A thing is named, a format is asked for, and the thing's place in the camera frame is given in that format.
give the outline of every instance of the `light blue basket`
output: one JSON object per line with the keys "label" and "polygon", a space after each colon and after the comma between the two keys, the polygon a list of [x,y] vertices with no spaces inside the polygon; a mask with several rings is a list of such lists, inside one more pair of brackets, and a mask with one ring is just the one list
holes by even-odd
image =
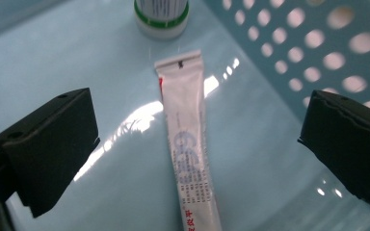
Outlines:
{"label": "light blue basket", "polygon": [[206,1],[303,120],[314,89],[370,106],[370,1]]}
{"label": "light blue basket", "polygon": [[224,230],[370,230],[358,200],[306,148],[309,95],[370,107],[370,1],[190,0],[181,37],[136,27],[132,1],[0,0],[0,132],[89,87],[102,143],[57,205],[17,230],[182,230],[153,63],[201,49],[207,150]]}

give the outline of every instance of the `white bottle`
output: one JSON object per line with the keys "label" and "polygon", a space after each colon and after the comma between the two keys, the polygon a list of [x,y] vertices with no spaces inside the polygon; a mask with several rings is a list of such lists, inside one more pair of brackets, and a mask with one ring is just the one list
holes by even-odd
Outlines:
{"label": "white bottle", "polygon": [[135,0],[134,11],[138,26],[157,39],[173,39],[185,29],[188,0]]}

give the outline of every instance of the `toothpaste tube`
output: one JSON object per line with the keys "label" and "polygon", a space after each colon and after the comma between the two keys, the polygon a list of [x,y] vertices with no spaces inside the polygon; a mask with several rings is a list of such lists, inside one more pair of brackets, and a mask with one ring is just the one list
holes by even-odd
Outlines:
{"label": "toothpaste tube", "polygon": [[205,151],[203,60],[194,51],[155,63],[185,231],[221,231]]}

